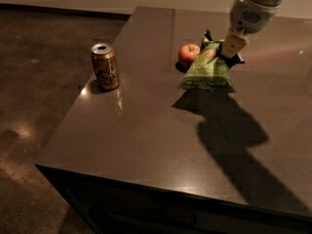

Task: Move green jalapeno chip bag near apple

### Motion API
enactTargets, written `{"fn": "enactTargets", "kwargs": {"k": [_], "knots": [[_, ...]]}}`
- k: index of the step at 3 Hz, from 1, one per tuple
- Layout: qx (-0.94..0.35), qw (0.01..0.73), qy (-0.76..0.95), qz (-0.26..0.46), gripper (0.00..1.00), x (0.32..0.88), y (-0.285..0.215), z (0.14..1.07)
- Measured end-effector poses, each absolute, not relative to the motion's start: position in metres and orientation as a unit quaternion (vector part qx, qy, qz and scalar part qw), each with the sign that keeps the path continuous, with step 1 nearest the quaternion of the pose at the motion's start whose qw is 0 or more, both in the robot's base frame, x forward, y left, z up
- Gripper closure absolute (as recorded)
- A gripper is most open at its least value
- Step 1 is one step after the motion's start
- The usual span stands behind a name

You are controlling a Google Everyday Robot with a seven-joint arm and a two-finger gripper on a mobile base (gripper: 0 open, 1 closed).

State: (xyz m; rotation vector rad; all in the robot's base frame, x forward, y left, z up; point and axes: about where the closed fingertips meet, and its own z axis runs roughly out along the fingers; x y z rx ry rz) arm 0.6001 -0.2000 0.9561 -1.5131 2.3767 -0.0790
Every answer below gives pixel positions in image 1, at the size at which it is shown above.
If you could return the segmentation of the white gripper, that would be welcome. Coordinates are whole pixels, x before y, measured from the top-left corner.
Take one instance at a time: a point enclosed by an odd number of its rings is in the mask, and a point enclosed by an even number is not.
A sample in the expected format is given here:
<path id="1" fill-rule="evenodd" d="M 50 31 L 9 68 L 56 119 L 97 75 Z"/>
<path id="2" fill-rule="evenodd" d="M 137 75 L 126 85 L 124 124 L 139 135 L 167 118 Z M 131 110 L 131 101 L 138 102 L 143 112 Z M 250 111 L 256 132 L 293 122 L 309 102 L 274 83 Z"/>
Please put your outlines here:
<path id="1" fill-rule="evenodd" d="M 279 8 L 279 5 L 265 5 L 264 1 L 234 0 L 230 11 L 231 28 L 227 31 L 220 54 L 232 59 L 248 44 L 248 34 L 262 30 Z"/>

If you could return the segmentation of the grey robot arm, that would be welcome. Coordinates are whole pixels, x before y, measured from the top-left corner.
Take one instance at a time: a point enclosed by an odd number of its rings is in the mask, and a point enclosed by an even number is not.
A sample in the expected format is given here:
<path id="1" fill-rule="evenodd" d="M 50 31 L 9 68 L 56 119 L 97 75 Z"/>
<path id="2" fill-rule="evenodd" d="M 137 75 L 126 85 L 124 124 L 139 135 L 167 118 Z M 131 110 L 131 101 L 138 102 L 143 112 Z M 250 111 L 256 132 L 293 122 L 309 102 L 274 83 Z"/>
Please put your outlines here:
<path id="1" fill-rule="evenodd" d="M 221 55 L 231 59 L 239 53 L 247 45 L 249 36 L 261 31 L 272 20 L 283 1 L 234 0 Z"/>

